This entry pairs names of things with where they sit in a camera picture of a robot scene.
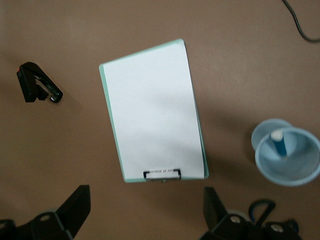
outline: clipboard clip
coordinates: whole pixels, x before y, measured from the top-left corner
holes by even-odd
[[[37,98],[43,101],[48,96],[55,104],[61,100],[62,91],[37,64],[30,61],[22,64],[16,75],[26,103],[34,102]]]
[[[168,180],[181,180],[181,170],[176,168],[144,171],[143,177],[146,181],[160,181],[166,183]]]

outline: black stapler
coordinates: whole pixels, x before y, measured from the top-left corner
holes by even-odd
[[[37,98],[43,101],[49,95],[50,100],[55,104],[61,100],[62,91],[37,64],[30,61],[22,64],[16,75],[26,103],[34,102]]]

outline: blue pen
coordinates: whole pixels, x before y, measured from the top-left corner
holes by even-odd
[[[274,143],[275,149],[282,157],[287,156],[287,150],[284,140],[284,134],[281,130],[275,130],[271,133],[271,139]]]

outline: brown desk surface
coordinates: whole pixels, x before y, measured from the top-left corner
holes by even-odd
[[[290,1],[320,37],[320,2]],[[299,35],[282,1],[0,1],[0,219],[18,225],[59,206],[78,185],[92,209],[77,240],[198,239],[203,187],[228,209],[271,198],[268,220],[295,217],[319,233],[320,178],[300,187],[265,179],[250,131],[282,118],[320,137],[320,44]],[[208,156],[206,180],[124,183],[98,66],[184,39]],[[35,62],[64,93],[25,103],[16,77]]]

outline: sheet of paper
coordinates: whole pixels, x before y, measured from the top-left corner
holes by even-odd
[[[172,169],[180,169],[182,178],[203,179],[202,140],[184,41],[104,63],[100,71],[124,179]]]

